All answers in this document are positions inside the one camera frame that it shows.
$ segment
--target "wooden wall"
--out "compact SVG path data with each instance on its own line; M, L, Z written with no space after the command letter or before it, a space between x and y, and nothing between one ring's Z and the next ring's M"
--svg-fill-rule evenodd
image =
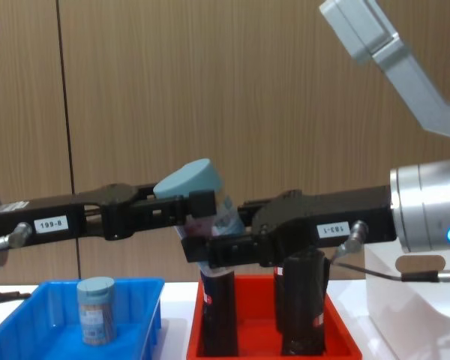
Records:
M4 200L71 191L55 2L27 2L0 0ZM450 139L425 133L378 68L350 58L322 2L58 0L75 190L209 157L239 204L384 185L393 167L450 158ZM450 99L450 0L379 3ZM75 255L74 241L19 250L0 281L73 276ZM83 277L197 278L171 229L80 239L79 257ZM41 273L11 272L39 258Z

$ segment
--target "white table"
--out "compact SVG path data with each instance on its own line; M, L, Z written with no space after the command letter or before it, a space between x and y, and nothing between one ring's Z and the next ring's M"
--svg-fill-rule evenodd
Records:
M194 316L197 283L166 283L161 300L162 330L154 359L185 359ZM36 286L0 286L0 291L31 293ZM365 280L333 280L328 295L337 308L364 360L396 360L368 317ZM0 323L21 301L0 304Z

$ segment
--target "black cylinder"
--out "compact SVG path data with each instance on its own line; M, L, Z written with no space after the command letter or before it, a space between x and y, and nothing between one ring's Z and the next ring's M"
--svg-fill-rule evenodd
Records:
M275 327L282 332L284 327L284 267L275 266L273 271Z
M238 356L239 340L233 271L217 277L200 273L203 282L204 356Z
M285 259L282 355L323 354L323 305L328 269L325 254L314 247Z

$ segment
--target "red plastic bin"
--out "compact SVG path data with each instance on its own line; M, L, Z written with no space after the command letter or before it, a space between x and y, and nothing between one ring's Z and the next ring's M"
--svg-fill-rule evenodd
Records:
M325 299L325 352L321 356L280 356L281 334L275 328L273 276L235 276L239 359L253 360L361 360L362 353L353 341L332 301ZM236 360L236 357L212 358L203 355L203 285L196 295L193 325L187 360Z

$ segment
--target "canister lid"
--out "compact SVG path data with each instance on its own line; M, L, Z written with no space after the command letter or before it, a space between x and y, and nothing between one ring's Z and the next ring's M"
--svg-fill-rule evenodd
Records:
M200 159L168 175L155 185L153 192L160 199L177 195L187 197L192 191L219 191L221 188L222 181L210 159Z
M100 305L111 302L115 281L111 277L90 277L76 286L76 296L82 305Z

